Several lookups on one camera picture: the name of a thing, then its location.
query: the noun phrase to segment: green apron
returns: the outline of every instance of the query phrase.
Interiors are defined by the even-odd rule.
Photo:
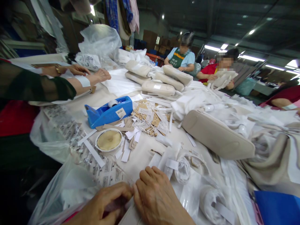
[[[178,69],[179,67],[181,67],[181,63],[185,58],[185,54],[180,54],[180,50],[179,48],[176,49],[176,51],[174,52],[173,57],[169,60],[169,63],[176,69]]]

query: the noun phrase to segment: dark green sleeve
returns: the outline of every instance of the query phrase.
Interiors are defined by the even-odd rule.
[[[76,90],[64,78],[50,79],[7,62],[0,61],[0,78],[0,98],[53,102],[76,96]]]

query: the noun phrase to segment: light blue shirt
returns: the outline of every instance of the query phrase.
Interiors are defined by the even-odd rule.
[[[170,60],[173,58],[174,52],[177,50],[177,48],[173,48],[170,54],[168,54],[168,59]],[[187,67],[188,64],[194,64],[195,63],[195,54],[191,52],[191,50],[187,51],[187,56],[184,57],[182,60],[181,66],[182,67]]]

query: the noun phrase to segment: blue tape dispenser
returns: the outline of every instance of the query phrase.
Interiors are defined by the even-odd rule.
[[[133,110],[132,100],[128,96],[111,100],[97,110],[88,105],[84,105],[84,107],[87,111],[88,123],[92,129],[118,121],[121,118],[124,119],[130,116]]]

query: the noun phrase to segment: ceiling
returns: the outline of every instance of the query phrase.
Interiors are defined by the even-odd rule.
[[[300,58],[300,0],[137,0],[137,5],[164,15],[171,33],[193,30],[204,44],[239,43],[264,58]]]

